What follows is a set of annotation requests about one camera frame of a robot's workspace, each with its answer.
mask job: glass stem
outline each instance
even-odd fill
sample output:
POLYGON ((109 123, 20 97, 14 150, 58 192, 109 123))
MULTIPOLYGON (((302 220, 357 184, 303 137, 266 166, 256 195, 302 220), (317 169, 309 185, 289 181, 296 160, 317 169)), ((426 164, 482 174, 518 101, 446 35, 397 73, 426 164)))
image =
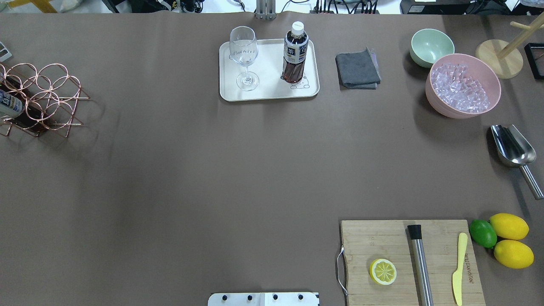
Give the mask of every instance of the glass stem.
POLYGON ((249 70, 248 67, 245 67, 245 81, 246 83, 251 83, 251 77, 249 76, 249 70))

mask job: wine glass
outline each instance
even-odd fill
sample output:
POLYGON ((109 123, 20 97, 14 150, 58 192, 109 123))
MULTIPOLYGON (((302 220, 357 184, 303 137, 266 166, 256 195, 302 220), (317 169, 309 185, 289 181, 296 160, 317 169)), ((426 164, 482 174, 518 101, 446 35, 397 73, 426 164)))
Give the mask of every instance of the wine glass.
POLYGON ((254 90, 259 85, 259 77, 255 73, 248 71, 248 67, 255 62, 259 54, 255 31, 246 26, 234 28, 231 31, 231 40, 228 47, 231 51, 229 58, 238 65, 245 67, 245 72, 242 72, 236 78, 236 84, 241 90, 254 90))

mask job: tray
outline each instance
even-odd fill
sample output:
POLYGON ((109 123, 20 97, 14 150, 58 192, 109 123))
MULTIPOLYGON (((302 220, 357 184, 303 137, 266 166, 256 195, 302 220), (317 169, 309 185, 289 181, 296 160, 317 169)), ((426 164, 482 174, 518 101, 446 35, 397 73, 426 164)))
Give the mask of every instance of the tray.
POLYGON ((236 85, 236 78, 245 68, 229 59, 228 42, 219 47, 219 93, 229 102, 311 97, 319 91, 316 54, 313 42, 308 42, 304 77, 297 84, 289 84, 280 79, 283 70, 283 39, 263 39, 257 41, 259 55, 249 66, 259 76, 259 85, 252 91, 243 91, 236 85))
MULTIPOLYGON (((457 241, 468 234, 466 220, 344 220, 342 243, 347 271, 348 306, 419 306, 415 263, 406 226, 421 224, 423 247, 434 305, 455 306, 452 274, 457 269, 457 241), (368 270, 374 259, 391 260, 397 279, 391 285, 375 283, 368 270)), ((485 306, 480 274, 469 239, 462 279, 463 305, 485 306)))

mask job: scoop handle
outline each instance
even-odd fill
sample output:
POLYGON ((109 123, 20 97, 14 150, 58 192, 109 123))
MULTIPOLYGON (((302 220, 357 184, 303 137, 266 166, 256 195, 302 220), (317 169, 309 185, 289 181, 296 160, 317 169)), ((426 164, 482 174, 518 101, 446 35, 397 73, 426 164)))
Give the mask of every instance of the scoop handle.
POLYGON ((525 181, 529 185, 529 188, 531 189, 531 192, 533 193, 535 199, 536 200, 543 199, 544 194, 542 194, 542 191, 540 191, 539 185, 536 183, 536 180, 533 177, 531 170, 529 170, 529 166, 524 164, 520 167, 520 170, 521 170, 521 173, 523 173, 523 177, 525 178, 525 181))

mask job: wooden base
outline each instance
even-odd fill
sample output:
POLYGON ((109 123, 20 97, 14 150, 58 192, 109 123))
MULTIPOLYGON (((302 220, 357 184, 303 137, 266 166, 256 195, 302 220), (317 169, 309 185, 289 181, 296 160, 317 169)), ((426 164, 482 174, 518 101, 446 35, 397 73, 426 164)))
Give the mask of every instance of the wooden base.
POLYGON ((476 57, 489 65, 499 78, 513 78, 523 67, 523 57, 518 49, 514 49, 502 59, 497 57, 497 54, 507 45, 507 41, 490 39, 476 48, 476 57))
POLYGON ((16 8, 32 2, 42 13, 58 13, 49 1, 52 0, 13 0, 8 2, 8 5, 12 8, 16 8))

